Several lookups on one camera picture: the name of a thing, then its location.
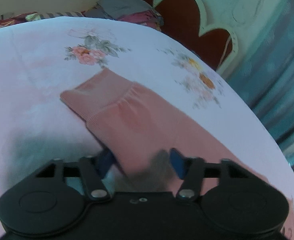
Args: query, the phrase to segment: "silver rivet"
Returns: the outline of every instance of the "silver rivet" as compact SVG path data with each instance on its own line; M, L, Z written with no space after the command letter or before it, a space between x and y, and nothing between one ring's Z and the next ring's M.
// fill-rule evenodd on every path
M182 189L179 192L179 195L183 198L192 198L195 195L195 193L191 189Z
M131 199L131 200L129 200L129 202L131 204L138 204L139 201L137 199Z
M107 192L103 189L96 189L91 192L91 196L93 196L95 198L102 198L102 197L107 196Z

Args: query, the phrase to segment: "heart-shaped headboard panel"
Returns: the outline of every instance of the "heart-shaped headboard panel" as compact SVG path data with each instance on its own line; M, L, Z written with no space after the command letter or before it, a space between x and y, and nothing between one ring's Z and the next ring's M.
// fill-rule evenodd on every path
M201 0L144 0L163 17L163 33L196 53L219 73L226 70L238 52L236 34L229 26L207 25Z

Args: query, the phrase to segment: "headboard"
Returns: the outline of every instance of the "headboard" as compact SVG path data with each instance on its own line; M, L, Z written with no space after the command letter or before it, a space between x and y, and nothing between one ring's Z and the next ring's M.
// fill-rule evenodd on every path
M196 53L219 74L238 52L235 32L224 24L207 25L202 0L144 0L164 18L163 33Z

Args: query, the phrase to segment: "teal curtain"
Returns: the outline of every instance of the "teal curtain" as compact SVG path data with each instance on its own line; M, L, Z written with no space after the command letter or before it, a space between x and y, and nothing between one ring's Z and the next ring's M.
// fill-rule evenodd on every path
M294 142L294 0L276 11L227 82L284 150Z

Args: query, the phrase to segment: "striped fabric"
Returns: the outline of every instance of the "striped fabric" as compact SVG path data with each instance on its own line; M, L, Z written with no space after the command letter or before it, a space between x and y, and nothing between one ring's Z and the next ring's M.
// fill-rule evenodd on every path
M63 12L63 13L44 13L39 14L41 19L49 19L60 16L69 16L69 17L84 17L80 12Z

